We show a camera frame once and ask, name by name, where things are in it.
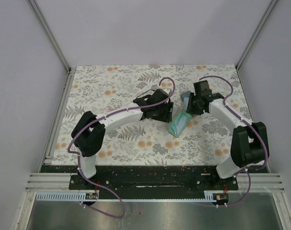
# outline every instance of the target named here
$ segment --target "floral tablecloth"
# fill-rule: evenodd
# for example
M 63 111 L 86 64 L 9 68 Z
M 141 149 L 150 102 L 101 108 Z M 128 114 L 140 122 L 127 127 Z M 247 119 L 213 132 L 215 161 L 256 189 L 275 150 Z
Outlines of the floral tablecloth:
M 127 106 L 149 89 L 158 88 L 163 77 L 171 77 L 176 90 L 173 111 L 181 105 L 180 94 L 194 92 L 193 83 L 208 75 L 226 78 L 234 87 L 228 103 L 250 118 L 249 109 L 234 65 L 125 65 L 78 66 L 72 83 L 52 165 L 76 165 L 77 157 L 67 153 L 71 132 L 85 111 L 106 114 Z M 229 86 L 220 79 L 207 79 L 213 92 L 227 95 Z M 162 88 L 172 88 L 164 80 Z M 167 131 L 167 124 L 143 120 L 105 135 L 97 153 L 98 165 L 217 165 L 230 154 L 230 132 L 214 116 L 194 117 L 179 138 Z

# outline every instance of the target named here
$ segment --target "floor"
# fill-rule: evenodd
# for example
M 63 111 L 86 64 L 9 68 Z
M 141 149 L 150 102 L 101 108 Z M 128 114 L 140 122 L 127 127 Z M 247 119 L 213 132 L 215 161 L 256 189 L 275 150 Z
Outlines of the floor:
M 239 199 L 232 194 L 231 201 Z M 36 201 L 28 230 L 281 230 L 270 194 L 249 194 L 235 207 L 219 208 L 196 203 L 126 203 L 122 220 L 106 217 L 77 202 Z M 121 214 L 118 202 L 98 202 L 95 207 Z
M 228 103 L 250 118 L 234 65 L 132 65 L 78 66 L 68 103 L 54 144 L 52 165 L 76 165 L 76 155 L 67 153 L 71 132 L 81 115 L 91 110 L 96 115 L 128 105 L 159 80 L 171 77 L 176 91 L 173 111 L 180 105 L 180 94 L 194 91 L 193 83 L 208 75 L 226 78 L 234 87 Z M 220 79 L 208 79 L 213 92 L 227 95 L 229 86 Z M 169 80 L 161 88 L 172 88 Z M 209 114 L 194 117 L 179 138 L 167 131 L 166 123 L 143 120 L 130 123 L 105 135 L 97 153 L 97 165 L 217 165 L 229 156 L 231 136 L 226 127 Z

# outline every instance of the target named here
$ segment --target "table surface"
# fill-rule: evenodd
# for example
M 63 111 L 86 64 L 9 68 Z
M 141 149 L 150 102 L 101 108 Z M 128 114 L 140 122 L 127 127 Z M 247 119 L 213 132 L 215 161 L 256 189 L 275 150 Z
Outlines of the table surface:
M 234 65 L 125 65 L 78 66 L 54 148 L 52 165 L 76 165 L 75 154 L 67 153 L 71 132 L 85 111 L 96 115 L 127 106 L 149 89 L 157 89 L 160 79 L 171 77 L 176 90 L 173 111 L 180 105 L 180 94 L 194 92 L 193 83 L 203 76 L 224 77 L 234 87 L 227 103 L 251 118 Z M 220 79 L 207 79 L 213 93 L 226 96 L 229 86 Z M 172 88 L 164 80 L 161 88 Z M 143 120 L 113 130 L 104 137 L 97 153 L 97 165 L 217 165 L 230 154 L 232 137 L 214 116 L 194 117 L 181 136 L 168 133 L 166 123 Z

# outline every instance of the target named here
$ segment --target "gray wall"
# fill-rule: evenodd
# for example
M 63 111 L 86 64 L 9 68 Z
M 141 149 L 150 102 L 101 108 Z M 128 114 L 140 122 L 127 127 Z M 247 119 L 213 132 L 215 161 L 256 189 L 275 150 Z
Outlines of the gray wall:
M 71 66 L 223 64 L 270 0 L 37 0 Z
M 39 165 L 66 75 L 26 0 L 0 0 L 0 230 Z
M 291 0 L 281 0 L 240 69 L 252 113 L 267 125 L 269 164 L 291 205 Z

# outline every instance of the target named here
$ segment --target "white wall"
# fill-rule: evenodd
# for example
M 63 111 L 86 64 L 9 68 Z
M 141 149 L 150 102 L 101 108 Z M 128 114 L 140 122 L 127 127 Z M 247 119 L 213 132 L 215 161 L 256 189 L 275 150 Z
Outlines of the white wall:
M 0 230 L 43 153 L 66 75 L 26 0 L 0 0 Z
M 37 0 L 71 66 L 235 64 L 270 0 Z
M 281 0 L 240 69 L 252 113 L 268 129 L 273 172 L 291 205 L 291 0 Z

